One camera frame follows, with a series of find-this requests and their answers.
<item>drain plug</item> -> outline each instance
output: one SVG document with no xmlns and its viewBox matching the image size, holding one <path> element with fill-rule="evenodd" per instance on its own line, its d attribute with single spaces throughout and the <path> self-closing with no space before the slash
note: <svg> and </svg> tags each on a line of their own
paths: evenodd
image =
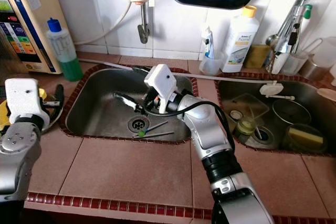
<svg viewBox="0 0 336 224">
<path fill-rule="evenodd" d="M 128 121 L 128 129 L 131 132 L 138 133 L 143 129 L 148 129 L 150 125 L 149 120 L 142 115 L 135 116 Z"/>
</svg>

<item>stainless steel sink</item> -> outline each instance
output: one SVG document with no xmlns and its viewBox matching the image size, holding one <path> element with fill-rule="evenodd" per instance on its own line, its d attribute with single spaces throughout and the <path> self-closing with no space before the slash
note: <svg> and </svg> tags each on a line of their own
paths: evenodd
<svg viewBox="0 0 336 224">
<path fill-rule="evenodd" d="M 280 81 L 284 86 L 279 95 L 295 96 L 296 102 L 303 105 L 311 114 L 310 126 L 318 129 L 328 140 L 328 153 L 336 153 L 336 103 L 317 94 L 317 89 L 309 84 L 296 81 Z M 238 83 L 231 81 L 219 82 L 219 93 L 227 115 L 230 111 L 225 109 L 225 104 L 230 100 L 249 93 L 269 107 L 269 111 L 257 119 L 260 129 L 269 136 L 267 141 L 259 141 L 255 136 L 250 137 L 246 145 L 256 148 L 281 149 L 280 144 L 285 135 L 286 126 L 277 123 L 277 116 L 272 110 L 272 104 L 277 100 L 266 98 L 259 90 L 263 84 Z M 229 116 L 230 130 L 235 128 L 236 122 Z"/>
<path fill-rule="evenodd" d="M 190 79 L 176 79 L 180 92 L 183 89 L 192 92 Z M 176 117 L 140 115 L 113 97 L 115 92 L 120 92 L 141 104 L 148 89 L 143 80 L 143 76 L 131 70 L 104 69 L 94 73 L 85 83 L 66 118 L 67 128 L 77 135 L 132 138 L 140 130 L 168 121 L 148 134 L 170 131 L 174 134 L 150 139 L 170 142 L 187 139 L 190 131 Z"/>
</svg>

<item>yellow bottle cap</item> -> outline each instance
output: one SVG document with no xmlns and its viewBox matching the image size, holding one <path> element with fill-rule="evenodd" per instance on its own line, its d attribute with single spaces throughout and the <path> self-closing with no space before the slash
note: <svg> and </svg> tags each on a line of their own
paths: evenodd
<svg viewBox="0 0 336 224">
<path fill-rule="evenodd" d="M 256 11 L 257 8 L 255 6 L 247 5 L 244 7 L 242 15 L 249 18 L 253 18 L 256 15 Z"/>
</svg>

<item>countertop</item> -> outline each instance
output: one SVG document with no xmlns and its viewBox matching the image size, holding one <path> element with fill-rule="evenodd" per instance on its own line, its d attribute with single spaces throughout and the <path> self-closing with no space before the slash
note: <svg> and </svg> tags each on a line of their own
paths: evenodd
<svg viewBox="0 0 336 224">
<path fill-rule="evenodd" d="M 78 56 L 128 65 L 166 63 L 191 73 L 199 73 L 200 64 L 193 60 L 91 53 L 78 53 Z M 95 64 L 81 62 L 81 66 L 87 71 Z M 62 75 L 31 73 L 30 76 L 39 80 L 47 93 L 53 93 L 57 84 L 63 84 L 67 98 L 77 85 Z M 200 97 L 218 103 L 213 81 L 198 79 L 197 85 Z M 212 209 L 214 203 L 202 163 L 190 142 L 165 145 L 77 138 L 66 136 L 54 125 L 42 136 L 41 147 L 42 155 L 33 168 L 27 208 L 170 223 L 209 222 L 192 220 L 186 214 L 188 209 Z M 258 152 L 239 143 L 236 143 L 236 156 L 272 215 L 336 219 L 336 158 Z M 89 207 L 72 207 L 86 202 L 83 199 L 75 202 L 77 197 L 91 199 Z M 56 206 L 57 199 L 62 202 Z M 110 204 L 118 202 L 121 212 L 102 210 L 106 202 L 110 209 L 113 209 Z M 127 203 L 124 212 L 122 202 Z M 134 202 L 145 204 L 147 213 L 151 204 L 155 205 L 158 215 L 159 207 L 165 206 L 164 214 L 161 218 L 133 215 Z M 138 209 L 141 205 L 135 203 L 135 206 L 141 212 Z M 173 207 L 174 218 L 169 218 L 171 209 L 167 206 Z M 176 217 L 178 207 L 184 209 L 184 218 Z M 203 211 L 200 218 L 207 213 Z"/>
</svg>

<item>black cable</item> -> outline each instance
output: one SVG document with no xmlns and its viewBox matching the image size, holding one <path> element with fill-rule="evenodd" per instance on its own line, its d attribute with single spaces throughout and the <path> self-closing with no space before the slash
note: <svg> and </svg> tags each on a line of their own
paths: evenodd
<svg viewBox="0 0 336 224">
<path fill-rule="evenodd" d="M 143 108 L 145 110 L 145 112 L 149 115 L 153 115 L 153 116 L 158 116 L 158 117 L 161 117 L 161 118 L 168 118 L 168 117 L 171 117 L 171 116 L 177 116 L 177 115 L 180 115 L 180 114 L 183 114 L 189 110 L 192 110 L 198 106 L 201 106 L 201 105 L 211 105 L 215 108 L 215 111 L 216 111 L 216 115 L 217 117 L 219 118 L 219 121 L 221 122 L 224 130 L 226 131 L 226 134 L 227 134 L 227 139 L 232 147 L 232 150 L 233 152 L 235 152 L 235 141 L 233 140 L 231 134 L 230 134 L 230 129 L 229 129 L 229 125 L 228 125 L 228 121 L 227 121 L 227 118 L 223 112 L 223 110 L 216 104 L 216 103 L 213 103 L 213 102 L 210 102 L 210 101 L 200 101 L 200 102 L 196 102 L 192 105 L 190 105 L 189 107 L 183 109 L 183 110 L 179 110 L 179 111 L 175 111 L 175 112 L 169 112 L 169 113 L 165 113 L 165 114 L 159 114 L 159 113 L 156 113 L 156 112 L 152 112 L 150 111 L 148 108 L 147 108 L 147 104 L 145 103 Z"/>
</svg>

